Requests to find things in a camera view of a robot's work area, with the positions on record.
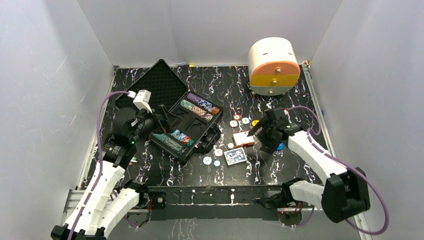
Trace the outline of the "blue playing card deck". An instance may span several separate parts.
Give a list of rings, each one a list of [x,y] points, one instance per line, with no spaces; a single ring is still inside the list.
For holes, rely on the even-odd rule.
[[[226,164],[230,167],[248,160],[245,150],[242,147],[234,148],[223,153]]]

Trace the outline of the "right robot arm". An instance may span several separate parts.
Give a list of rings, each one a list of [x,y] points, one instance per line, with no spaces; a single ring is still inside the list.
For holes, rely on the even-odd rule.
[[[301,157],[317,174],[321,184],[294,178],[281,185],[280,193],[257,200],[264,207],[295,207],[308,203],[322,209],[334,223],[347,220],[371,207],[365,173],[358,167],[348,169],[331,159],[311,133],[301,125],[290,122],[286,110],[267,110],[264,117],[247,134],[256,136],[260,150],[268,154],[277,151],[279,145]]]

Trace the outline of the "red playing card deck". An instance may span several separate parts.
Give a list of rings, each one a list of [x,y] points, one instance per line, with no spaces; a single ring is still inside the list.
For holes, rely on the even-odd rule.
[[[240,147],[250,147],[255,144],[255,139],[253,135],[249,135],[248,131],[242,131],[234,133],[232,135],[233,143],[236,148]]]

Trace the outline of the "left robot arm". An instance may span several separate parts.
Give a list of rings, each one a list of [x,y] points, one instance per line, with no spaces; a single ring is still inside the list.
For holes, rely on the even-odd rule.
[[[165,208],[164,191],[154,191],[136,180],[117,187],[137,152],[137,141],[152,132],[161,117],[145,103],[139,111],[131,107],[118,111],[112,133],[98,145],[99,161],[88,187],[64,224],[54,226],[52,239],[106,240],[133,208],[147,211],[146,220],[135,224],[137,228],[150,221],[153,209]]]

